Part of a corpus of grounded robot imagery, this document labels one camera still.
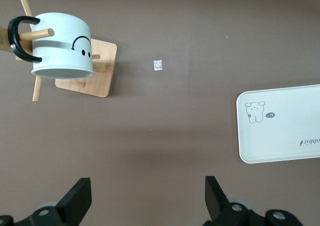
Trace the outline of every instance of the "white mug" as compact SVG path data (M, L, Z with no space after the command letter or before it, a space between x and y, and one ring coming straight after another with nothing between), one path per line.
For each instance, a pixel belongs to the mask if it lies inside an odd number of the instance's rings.
M54 36L32 40L32 55L19 43L20 23L31 24L31 30L53 29ZM50 79L82 79L95 74L91 31L83 20L60 12L47 12L36 17L19 16L8 25L8 39L15 55L32 62L35 76Z

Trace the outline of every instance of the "smiley face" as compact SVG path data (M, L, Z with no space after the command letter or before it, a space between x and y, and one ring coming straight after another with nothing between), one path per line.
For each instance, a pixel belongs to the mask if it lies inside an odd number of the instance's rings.
M91 42L86 36L77 37L72 43L72 50L79 51L85 57L92 57Z

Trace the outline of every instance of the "white tray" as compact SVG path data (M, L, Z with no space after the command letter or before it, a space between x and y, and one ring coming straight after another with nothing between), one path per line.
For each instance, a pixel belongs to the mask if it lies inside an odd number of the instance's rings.
M320 157L320 84L247 91L236 111L245 163Z

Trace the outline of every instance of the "silver screw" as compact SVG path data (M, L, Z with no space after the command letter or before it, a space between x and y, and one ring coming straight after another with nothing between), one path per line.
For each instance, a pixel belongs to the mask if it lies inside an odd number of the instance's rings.
M275 217L278 220L285 220L286 216L282 212L274 212L273 217Z
M232 205L232 209L234 211L237 211L237 212L241 212L242 211L242 207L239 204Z

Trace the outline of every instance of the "wooden mug holder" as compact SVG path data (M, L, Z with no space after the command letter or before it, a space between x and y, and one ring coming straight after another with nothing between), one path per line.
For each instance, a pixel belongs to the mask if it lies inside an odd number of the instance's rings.
M28 0L21 0L24 12L32 16ZM23 49L32 54L32 40L53 36L54 29L27 32L19 35ZM81 79L56 79L55 85L60 89L105 98L110 93L112 76L116 64L118 47L114 43L91 39L93 70L95 75ZM7 29L0 27L0 50L11 52ZM42 78L36 76L32 101L40 99Z

